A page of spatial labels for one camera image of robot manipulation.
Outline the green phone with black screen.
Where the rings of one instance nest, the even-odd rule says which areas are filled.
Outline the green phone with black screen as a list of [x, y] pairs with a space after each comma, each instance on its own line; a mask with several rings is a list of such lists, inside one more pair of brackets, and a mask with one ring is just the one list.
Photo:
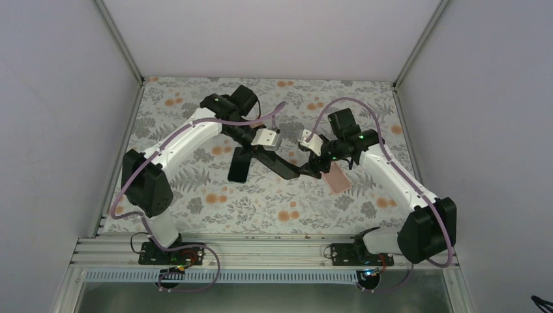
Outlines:
[[233, 183], [246, 183], [252, 155], [244, 147], [236, 147], [228, 172], [228, 181]]

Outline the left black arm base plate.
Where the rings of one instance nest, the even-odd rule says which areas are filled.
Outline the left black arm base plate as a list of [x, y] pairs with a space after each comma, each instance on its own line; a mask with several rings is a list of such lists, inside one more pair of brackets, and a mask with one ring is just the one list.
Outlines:
[[189, 266], [201, 265], [205, 249], [198, 246], [166, 252], [156, 246], [153, 242], [144, 242], [138, 257], [140, 265], [167, 265], [167, 266]]

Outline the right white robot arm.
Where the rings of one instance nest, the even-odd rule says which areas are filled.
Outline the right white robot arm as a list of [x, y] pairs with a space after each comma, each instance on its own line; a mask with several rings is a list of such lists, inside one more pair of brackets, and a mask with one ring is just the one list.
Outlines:
[[411, 263], [429, 260], [440, 252], [451, 258], [456, 243], [456, 204], [429, 191], [398, 163], [377, 131], [362, 130], [350, 109], [329, 116], [335, 139], [328, 140], [310, 130], [299, 131], [300, 149], [310, 156], [302, 166], [305, 174], [321, 177], [331, 164], [345, 160], [373, 176], [391, 195], [400, 210], [400, 226], [377, 226], [358, 233], [353, 257], [370, 265], [378, 254], [400, 254]]

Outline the pink silicone phone case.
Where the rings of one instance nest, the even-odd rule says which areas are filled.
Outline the pink silicone phone case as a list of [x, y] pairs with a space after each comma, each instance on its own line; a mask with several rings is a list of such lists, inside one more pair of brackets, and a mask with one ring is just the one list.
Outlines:
[[322, 173], [332, 194], [340, 194], [351, 188], [351, 182], [337, 163], [332, 163], [327, 173]]

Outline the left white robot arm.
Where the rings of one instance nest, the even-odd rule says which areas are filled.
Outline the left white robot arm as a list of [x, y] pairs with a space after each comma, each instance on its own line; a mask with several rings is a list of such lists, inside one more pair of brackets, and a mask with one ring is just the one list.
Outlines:
[[247, 120], [255, 104], [256, 94], [240, 85], [231, 95], [212, 94], [205, 97], [199, 108], [176, 130], [142, 152], [130, 149], [123, 156], [121, 190], [117, 199], [126, 197], [138, 209], [138, 216], [156, 246], [155, 254], [166, 264], [181, 257], [181, 236], [172, 222], [168, 207], [173, 201], [170, 179], [180, 165], [201, 145], [223, 134], [238, 143], [237, 156], [231, 170], [247, 175], [249, 162], [254, 158], [283, 179], [300, 176], [298, 166], [277, 155], [280, 132], [266, 128], [262, 122], [275, 120], [285, 106], [280, 103], [267, 115]]

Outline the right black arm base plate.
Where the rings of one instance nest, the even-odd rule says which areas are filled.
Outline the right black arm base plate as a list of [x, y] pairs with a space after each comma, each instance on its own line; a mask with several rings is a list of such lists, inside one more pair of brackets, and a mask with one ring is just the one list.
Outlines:
[[333, 243], [328, 246], [329, 257], [333, 266], [393, 266], [395, 264], [391, 254], [371, 254], [364, 246], [353, 243]]

